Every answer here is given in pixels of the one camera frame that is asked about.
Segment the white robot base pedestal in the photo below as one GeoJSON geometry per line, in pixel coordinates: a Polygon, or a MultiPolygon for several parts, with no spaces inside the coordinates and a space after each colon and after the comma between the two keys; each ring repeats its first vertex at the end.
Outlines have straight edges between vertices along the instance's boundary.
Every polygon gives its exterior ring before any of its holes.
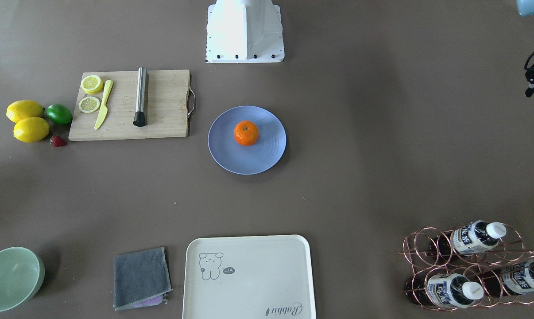
{"type": "Polygon", "coordinates": [[[217,0],[208,6],[206,63],[285,59],[281,9],[271,0],[217,0]]]}

